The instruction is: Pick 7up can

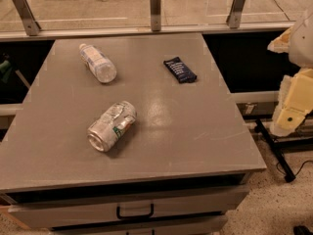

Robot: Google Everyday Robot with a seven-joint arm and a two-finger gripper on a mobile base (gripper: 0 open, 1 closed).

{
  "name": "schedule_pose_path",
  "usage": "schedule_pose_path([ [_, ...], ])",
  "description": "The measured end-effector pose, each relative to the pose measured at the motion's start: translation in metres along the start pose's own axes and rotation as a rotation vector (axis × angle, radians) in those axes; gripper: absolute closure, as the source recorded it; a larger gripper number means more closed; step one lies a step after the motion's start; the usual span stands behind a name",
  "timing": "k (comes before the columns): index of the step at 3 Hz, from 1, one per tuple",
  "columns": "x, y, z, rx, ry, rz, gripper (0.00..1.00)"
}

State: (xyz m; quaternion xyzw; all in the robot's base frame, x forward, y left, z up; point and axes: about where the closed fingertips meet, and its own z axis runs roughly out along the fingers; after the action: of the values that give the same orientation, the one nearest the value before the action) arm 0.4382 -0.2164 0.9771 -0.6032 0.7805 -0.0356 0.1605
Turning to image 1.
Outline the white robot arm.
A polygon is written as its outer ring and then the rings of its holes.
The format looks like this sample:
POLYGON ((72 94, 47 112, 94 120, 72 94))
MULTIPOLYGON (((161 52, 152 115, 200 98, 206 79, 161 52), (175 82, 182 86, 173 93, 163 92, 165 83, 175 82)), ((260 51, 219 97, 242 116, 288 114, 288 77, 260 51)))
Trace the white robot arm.
POLYGON ((268 50, 288 53, 289 61, 300 67, 285 75, 280 84, 278 105, 272 115, 272 134, 288 136, 313 111, 313 12, 307 9, 296 23, 270 42, 268 50))

